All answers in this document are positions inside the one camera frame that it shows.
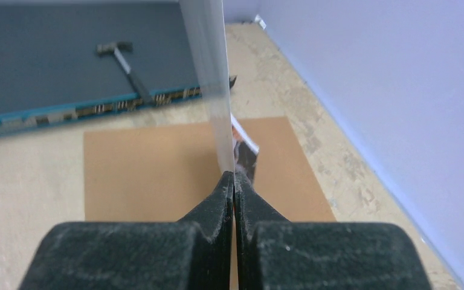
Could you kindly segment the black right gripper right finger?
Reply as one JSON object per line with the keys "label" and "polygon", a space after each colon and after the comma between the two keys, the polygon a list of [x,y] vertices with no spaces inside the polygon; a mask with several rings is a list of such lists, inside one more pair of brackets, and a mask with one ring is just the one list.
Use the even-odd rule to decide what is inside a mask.
{"label": "black right gripper right finger", "polygon": [[409,235],[382,222],[291,222],[235,174],[240,289],[430,289]]}

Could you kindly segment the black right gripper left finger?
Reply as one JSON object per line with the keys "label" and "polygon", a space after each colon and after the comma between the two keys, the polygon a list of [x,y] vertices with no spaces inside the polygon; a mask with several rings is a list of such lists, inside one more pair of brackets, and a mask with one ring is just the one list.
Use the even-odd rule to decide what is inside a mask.
{"label": "black right gripper left finger", "polygon": [[64,222],[42,239],[21,289],[228,289],[234,174],[175,222]]}

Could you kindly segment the colour photo print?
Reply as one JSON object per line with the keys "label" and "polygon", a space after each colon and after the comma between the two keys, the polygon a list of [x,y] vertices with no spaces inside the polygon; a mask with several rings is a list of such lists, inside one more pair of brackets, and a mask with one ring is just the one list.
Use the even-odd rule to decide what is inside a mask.
{"label": "colour photo print", "polygon": [[208,109],[221,171],[240,172],[254,182],[259,146],[231,113],[222,1],[180,1],[193,63]]}

